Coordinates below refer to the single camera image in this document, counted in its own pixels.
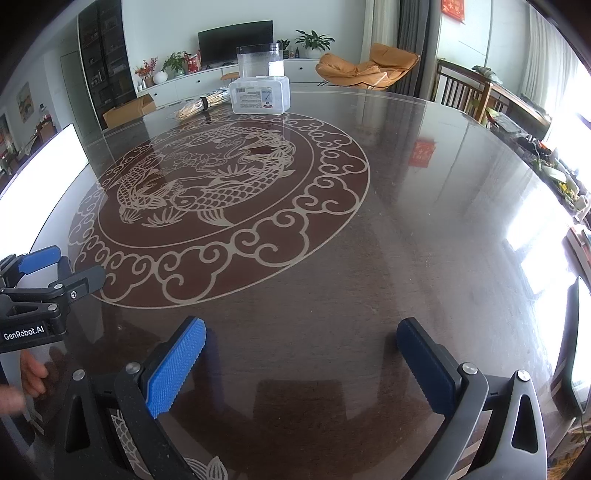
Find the picture frame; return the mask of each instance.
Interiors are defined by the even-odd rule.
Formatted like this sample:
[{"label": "picture frame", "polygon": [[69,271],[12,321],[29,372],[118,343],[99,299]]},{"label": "picture frame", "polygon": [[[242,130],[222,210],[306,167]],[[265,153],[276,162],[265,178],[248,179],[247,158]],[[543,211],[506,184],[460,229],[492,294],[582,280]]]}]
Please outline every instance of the picture frame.
[{"label": "picture frame", "polygon": [[26,123],[35,111],[33,106],[33,99],[31,97],[31,89],[29,88],[29,82],[22,86],[21,90],[17,94],[18,111],[21,114],[22,123]]}]

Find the white monitor screen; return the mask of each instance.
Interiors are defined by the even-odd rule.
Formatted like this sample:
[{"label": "white monitor screen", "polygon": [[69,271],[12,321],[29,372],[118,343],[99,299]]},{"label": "white monitor screen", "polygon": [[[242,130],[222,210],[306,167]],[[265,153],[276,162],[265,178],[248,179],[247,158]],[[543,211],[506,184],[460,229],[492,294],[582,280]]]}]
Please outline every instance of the white monitor screen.
[{"label": "white monitor screen", "polygon": [[589,348],[589,340],[591,339],[591,294],[582,278],[579,277],[577,282],[579,284],[579,331],[571,383],[577,401],[582,410],[585,410],[591,385],[591,348]]},{"label": "white monitor screen", "polygon": [[51,211],[87,164],[74,125],[28,160],[0,193],[0,259],[31,251]]}]

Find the human hand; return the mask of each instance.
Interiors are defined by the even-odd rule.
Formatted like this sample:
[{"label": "human hand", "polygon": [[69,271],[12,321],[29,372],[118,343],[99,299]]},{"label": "human hand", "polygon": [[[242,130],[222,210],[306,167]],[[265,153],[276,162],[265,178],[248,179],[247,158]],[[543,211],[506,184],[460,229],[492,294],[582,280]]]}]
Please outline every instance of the human hand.
[{"label": "human hand", "polygon": [[43,378],[49,376],[47,367],[31,355],[29,350],[21,351],[21,382],[24,392],[33,398],[47,392]]},{"label": "human hand", "polygon": [[16,388],[0,385],[0,415],[10,415],[23,411],[25,397]]}]

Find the round table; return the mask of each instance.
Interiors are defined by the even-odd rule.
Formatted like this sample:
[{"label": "round table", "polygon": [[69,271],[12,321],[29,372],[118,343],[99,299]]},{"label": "round table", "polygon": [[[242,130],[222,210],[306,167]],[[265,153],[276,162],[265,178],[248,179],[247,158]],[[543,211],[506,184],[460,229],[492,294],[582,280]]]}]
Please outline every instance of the round table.
[{"label": "round table", "polygon": [[160,417],[190,464],[400,478],[442,421],[395,347],[413,316],[459,362],[529,371],[554,449],[578,267],[568,215],[507,146],[460,111],[384,92],[293,88],[288,115],[226,105],[182,125],[178,108],[88,145],[35,243],[108,273],[73,306],[67,358],[115,372],[197,316],[206,348]]}]

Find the plastic storage box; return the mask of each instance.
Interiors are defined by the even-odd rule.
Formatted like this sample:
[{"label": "plastic storage box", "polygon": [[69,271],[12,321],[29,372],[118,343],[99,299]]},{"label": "plastic storage box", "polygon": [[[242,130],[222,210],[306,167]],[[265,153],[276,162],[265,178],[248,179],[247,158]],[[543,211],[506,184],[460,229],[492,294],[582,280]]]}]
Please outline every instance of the plastic storage box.
[{"label": "plastic storage box", "polygon": [[281,115],[291,106],[287,77],[247,77],[230,84],[234,113]]},{"label": "plastic storage box", "polygon": [[238,70],[241,78],[261,75],[274,77],[285,75],[283,51],[277,43],[238,47]]}]

